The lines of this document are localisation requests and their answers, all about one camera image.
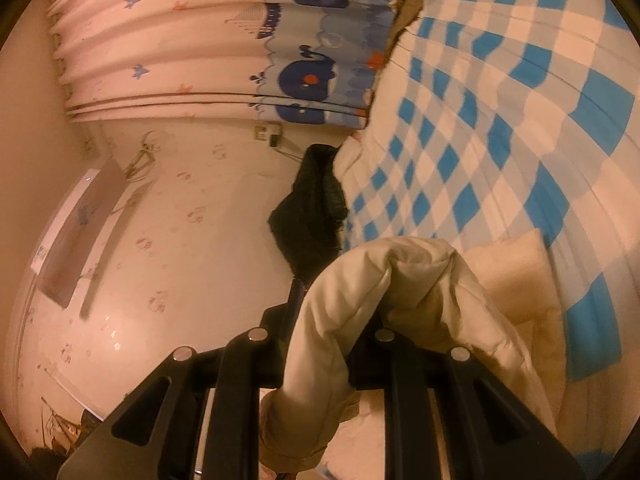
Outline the white quilted jacket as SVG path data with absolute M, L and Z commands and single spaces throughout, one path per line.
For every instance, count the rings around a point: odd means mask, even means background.
M 421 348 L 467 348 L 555 428 L 566 357 L 541 232 L 468 252 L 436 238 L 384 237 L 345 252 L 310 286 L 282 386 L 260 406 L 264 466 L 285 474 L 314 468 L 338 426 L 357 415 L 346 359 L 375 314 Z

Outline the black jacket by headboard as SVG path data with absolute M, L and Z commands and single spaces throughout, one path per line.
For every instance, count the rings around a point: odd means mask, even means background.
M 340 229 L 348 215 L 345 195 L 333 173 L 337 148 L 312 144 L 292 190 L 274 208 L 268 226 L 294 278 L 309 287 L 340 253 Z

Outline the wall air conditioner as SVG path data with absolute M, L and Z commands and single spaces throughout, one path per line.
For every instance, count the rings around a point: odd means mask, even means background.
M 149 177 L 130 178 L 112 158 L 88 169 L 41 237 L 30 265 L 35 289 L 88 320 L 102 275 L 154 184 Z

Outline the wall power socket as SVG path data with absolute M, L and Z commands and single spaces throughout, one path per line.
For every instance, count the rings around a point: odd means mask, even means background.
M 280 148 L 283 128 L 278 122 L 260 122 L 254 127 L 254 139 L 267 142 L 270 148 Z

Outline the blue white checkered storage bag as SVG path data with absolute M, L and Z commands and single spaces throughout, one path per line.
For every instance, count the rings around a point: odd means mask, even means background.
M 639 0 L 424 0 L 343 182 L 345 248 L 540 232 L 566 344 L 559 434 L 591 479 L 639 417 L 638 32 Z

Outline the whale print curtain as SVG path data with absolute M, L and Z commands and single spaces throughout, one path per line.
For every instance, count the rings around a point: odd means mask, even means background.
M 78 122 L 250 119 L 362 128 L 392 0 L 51 0 Z

